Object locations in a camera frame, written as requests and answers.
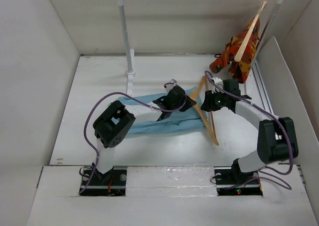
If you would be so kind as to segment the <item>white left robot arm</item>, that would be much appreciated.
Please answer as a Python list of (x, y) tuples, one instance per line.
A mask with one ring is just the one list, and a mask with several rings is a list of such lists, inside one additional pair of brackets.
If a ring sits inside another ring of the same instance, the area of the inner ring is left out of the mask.
[(119, 93), (94, 121), (95, 137), (103, 148), (97, 151), (94, 179), (106, 184), (111, 179), (114, 148), (127, 134), (166, 134), (192, 128), (199, 117), (193, 110), (196, 101), (174, 81), (164, 86), (165, 93), (133, 98)]

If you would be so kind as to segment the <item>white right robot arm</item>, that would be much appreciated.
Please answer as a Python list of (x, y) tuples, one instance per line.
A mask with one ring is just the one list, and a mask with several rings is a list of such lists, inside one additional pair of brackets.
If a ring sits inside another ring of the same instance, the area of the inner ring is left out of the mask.
[(250, 154), (233, 161), (226, 178), (234, 185), (254, 180), (260, 169), (268, 169), (271, 163), (289, 161), (292, 171), (294, 159), (299, 155), (295, 125), (290, 117), (281, 118), (262, 109), (252, 102), (252, 98), (243, 95), (236, 79), (222, 80), (208, 77), (212, 85), (205, 93), (201, 110), (218, 111), (227, 108), (247, 120), (258, 131), (257, 148)]

